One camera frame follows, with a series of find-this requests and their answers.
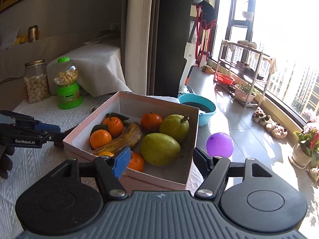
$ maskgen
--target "wall socket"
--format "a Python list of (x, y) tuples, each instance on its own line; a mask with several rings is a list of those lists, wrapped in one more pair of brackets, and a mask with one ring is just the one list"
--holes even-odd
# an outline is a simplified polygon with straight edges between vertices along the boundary
[(120, 30), (120, 24), (119, 23), (110, 23), (110, 29), (111, 30)]

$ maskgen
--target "orange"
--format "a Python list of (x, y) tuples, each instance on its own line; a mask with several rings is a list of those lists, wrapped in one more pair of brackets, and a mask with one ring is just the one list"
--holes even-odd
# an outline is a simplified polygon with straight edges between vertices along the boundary
[(141, 118), (141, 126), (147, 131), (156, 132), (160, 128), (163, 119), (156, 113), (148, 113)]
[(111, 157), (112, 157), (112, 156), (114, 156), (114, 154), (111, 153), (111, 152), (106, 152), (106, 151), (105, 151), (105, 152), (99, 153), (98, 156), (111, 156)]
[(90, 144), (93, 149), (98, 149), (112, 141), (111, 134), (103, 129), (99, 129), (90, 136)]
[(123, 123), (118, 117), (105, 118), (102, 125), (107, 125), (112, 137), (118, 137), (123, 131)]
[(143, 172), (144, 158), (141, 156), (141, 154), (131, 151), (131, 160), (127, 167), (138, 172)]

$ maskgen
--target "human hand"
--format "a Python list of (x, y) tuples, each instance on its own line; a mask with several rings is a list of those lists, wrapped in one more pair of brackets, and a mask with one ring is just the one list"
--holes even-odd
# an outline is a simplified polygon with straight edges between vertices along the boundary
[(9, 156), (14, 154), (14, 147), (6, 147), (0, 159), (0, 177), (7, 179), (8, 171), (12, 169), (12, 161)]

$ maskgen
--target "glass jar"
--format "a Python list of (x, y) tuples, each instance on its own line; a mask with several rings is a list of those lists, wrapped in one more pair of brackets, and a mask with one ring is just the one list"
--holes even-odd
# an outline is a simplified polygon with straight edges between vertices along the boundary
[(76, 64), (69, 57), (59, 58), (52, 71), (53, 81), (63, 87), (74, 84), (78, 77)]
[(35, 103), (50, 97), (47, 81), (45, 60), (25, 64), (24, 85), (27, 90), (28, 102)]

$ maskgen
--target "brown banana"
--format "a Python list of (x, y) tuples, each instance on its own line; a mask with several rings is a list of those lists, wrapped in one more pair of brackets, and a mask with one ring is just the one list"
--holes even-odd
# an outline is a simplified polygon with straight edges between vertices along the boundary
[(102, 146), (92, 152), (94, 155), (98, 155), (101, 152), (111, 152), (115, 154), (118, 150), (123, 147), (132, 148), (141, 139), (143, 131), (141, 126), (136, 123), (130, 123), (127, 129), (118, 138), (114, 139), (112, 142)]

